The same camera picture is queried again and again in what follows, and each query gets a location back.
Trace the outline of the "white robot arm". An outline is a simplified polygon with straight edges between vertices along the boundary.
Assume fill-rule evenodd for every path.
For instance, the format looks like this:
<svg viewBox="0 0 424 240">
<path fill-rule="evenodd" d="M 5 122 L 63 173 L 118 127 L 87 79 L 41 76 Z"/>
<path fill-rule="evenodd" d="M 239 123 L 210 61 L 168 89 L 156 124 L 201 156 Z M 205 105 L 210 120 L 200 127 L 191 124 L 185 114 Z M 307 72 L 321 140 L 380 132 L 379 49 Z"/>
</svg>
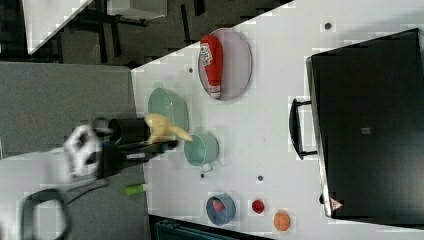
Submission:
<svg viewBox="0 0 424 240">
<path fill-rule="evenodd" d="M 143 237 L 140 165 L 178 145 L 174 138 L 133 143 L 112 131 L 77 127 L 65 143 L 1 161 L 1 240 L 121 240 Z"/>
</svg>

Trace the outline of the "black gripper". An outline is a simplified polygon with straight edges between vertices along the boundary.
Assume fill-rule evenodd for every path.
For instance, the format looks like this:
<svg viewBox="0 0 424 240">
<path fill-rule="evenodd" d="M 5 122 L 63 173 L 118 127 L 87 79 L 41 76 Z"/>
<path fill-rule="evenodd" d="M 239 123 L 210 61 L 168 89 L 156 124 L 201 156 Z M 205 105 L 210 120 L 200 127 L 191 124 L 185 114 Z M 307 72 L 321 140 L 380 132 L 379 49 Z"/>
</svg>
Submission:
<svg viewBox="0 0 424 240">
<path fill-rule="evenodd" d="M 117 145 L 112 142 L 105 143 L 100 153 L 96 178 L 103 179 L 116 175 L 125 168 L 146 163 L 156 154 L 172 150 L 177 146 L 177 140 L 157 143 L 145 141 L 124 145 Z"/>
</svg>

